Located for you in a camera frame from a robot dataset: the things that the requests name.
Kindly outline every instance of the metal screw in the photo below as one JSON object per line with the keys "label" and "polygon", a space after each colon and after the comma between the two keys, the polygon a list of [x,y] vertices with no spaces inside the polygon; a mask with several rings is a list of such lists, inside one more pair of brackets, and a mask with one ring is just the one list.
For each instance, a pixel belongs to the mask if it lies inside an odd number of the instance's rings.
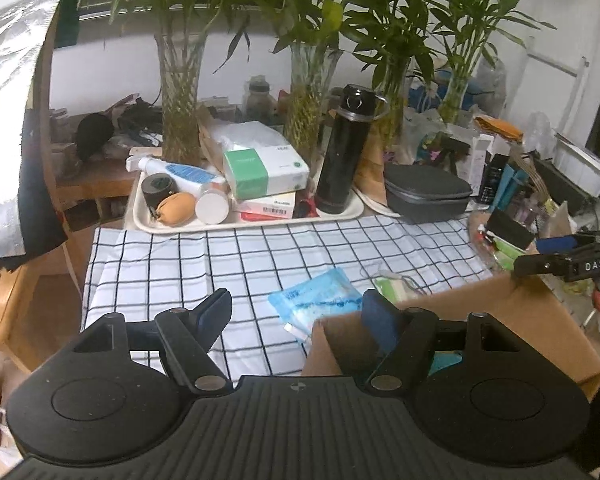
{"label": "metal screw", "polygon": [[203,392],[221,390],[225,385],[226,380],[224,377],[219,377],[217,375],[203,375],[202,377],[198,377],[194,384],[197,389],[202,390]]}
{"label": "metal screw", "polygon": [[371,379],[371,385],[381,392],[392,392],[402,386],[402,381],[392,375],[378,375]]}

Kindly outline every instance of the cardboard box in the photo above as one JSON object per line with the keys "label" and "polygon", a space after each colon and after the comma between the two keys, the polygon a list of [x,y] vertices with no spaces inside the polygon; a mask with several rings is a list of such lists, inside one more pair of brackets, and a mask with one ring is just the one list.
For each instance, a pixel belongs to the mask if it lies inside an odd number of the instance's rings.
{"label": "cardboard box", "polygon": [[232,209],[241,213],[271,216],[275,218],[292,218],[296,208],[296,192],[280,195],[263,196],[250,200],[232,200]]}
{"label": "cardboard box", "polygon": [[[600,356],[570,314],[537,277],[501,274],[461,288],[400,304],[435,312],[440,319],[465,320],[487,312],[533,346],[590,397],[599,384]],[[355,375],[373,368],[378,347],[360,313],[325,317],[314,324],[304,376]]]}

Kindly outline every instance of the ribbed black surface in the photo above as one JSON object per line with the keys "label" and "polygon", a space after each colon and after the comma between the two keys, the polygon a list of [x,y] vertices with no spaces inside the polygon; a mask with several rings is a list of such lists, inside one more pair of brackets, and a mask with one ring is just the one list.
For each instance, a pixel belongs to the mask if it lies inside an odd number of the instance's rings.
{"label": "ribbed black surface", "polygon": [[244,378],[197,401],[165,441],[97,468],[29,458],[10,480],[586,480],[570,460],[501,468],[458,458],[417,428],[403,403],[351,378]]}

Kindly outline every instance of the white grid tablecloth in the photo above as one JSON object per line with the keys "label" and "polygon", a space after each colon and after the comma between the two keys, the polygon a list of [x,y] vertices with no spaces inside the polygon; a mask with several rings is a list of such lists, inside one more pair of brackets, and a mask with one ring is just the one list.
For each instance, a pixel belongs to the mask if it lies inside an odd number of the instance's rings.
{"label": "white grid tablecloth", "polygon": [[[308,344],[283,329],[267,301],[333,268],[360,291],[382,270],[439,292],[490,276],[469,245],[467,218],[409,225],[369,216],[352,221],[226,230],[161,237],[97,229],[84,291],[83,327],[107,312],[126,321],[193,308],[217,288],[234,298],[231,321],[210,352],[233,381],[242,375],[296,375]],[[162,370],[157,352],[133,359]]]}

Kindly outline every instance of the blue ice pack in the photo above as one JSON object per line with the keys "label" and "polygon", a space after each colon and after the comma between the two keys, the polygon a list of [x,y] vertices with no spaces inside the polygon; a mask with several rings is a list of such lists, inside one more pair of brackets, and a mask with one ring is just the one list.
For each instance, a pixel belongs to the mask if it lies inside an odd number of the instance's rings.
{"label": "blue ice pack", "polygon": [[307,336],[316,319],[360,310],[362,295],[342,269],[328,270],[307,282],[269,294],[280,319]]}

